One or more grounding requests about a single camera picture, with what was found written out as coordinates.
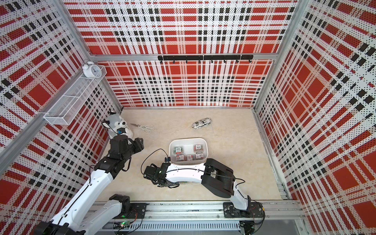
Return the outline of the white plastic storage box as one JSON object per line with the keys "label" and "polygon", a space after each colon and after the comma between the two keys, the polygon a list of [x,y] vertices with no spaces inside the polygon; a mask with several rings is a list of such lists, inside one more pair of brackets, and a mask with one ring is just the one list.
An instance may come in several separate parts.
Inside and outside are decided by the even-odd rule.
{"label": "white plastic storage box", "polygon": [[[195,144],[202,144],[204,150],[200,152],[194,152],[193,146]],[[177,162],[176,156],[173,154],[173,148],[181,146],[183,148],[183,153],[181,155],[190,155],[190,154],[196,154],[196,153],[204,153],[205,158],[203,160],[194,160],[194,161],[183,161],[183,162]],[[180,164],[180,165],[196,165],[206,162],[209,155],[208,151],[208,145],[207,142],[203,138],[188,138],[188,139],[178,139],[174,140],[169,145],[169,156],[171,158],[171,162],[174,164]]]}

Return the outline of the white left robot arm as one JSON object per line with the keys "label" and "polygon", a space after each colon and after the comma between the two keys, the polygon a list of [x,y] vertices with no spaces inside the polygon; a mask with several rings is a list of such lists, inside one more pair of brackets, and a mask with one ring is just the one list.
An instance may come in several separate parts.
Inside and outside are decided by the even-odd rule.
{"label": "white left robot arm", "polygon": [[89,209],[105,188],[123,171],[128,171],[133,154],[144,149],[144,140],[118,135],[110,140],[108,155],[95,166],[87,182],[73,199],[49,222],[40,222],[35,235],[94,235],[111,219],[132,213],[129,196],[115,194],[89,217]]}

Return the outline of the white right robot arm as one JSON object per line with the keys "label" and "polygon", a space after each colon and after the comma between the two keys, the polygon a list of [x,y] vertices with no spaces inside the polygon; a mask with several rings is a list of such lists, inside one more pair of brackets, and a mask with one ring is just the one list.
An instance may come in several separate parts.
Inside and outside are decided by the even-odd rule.
{"label": "white right robot arm", "polygon": [[236,210],[251,211],[251,198],[239,189],[245,181],[236,178],[231,168],[215,159],[208,158],[206,162],[194,165],[164,162],[158,167],[151,164],[142,174],[160,188],[174,189],[183,183],[201,184],[215,196],[229,199]]}

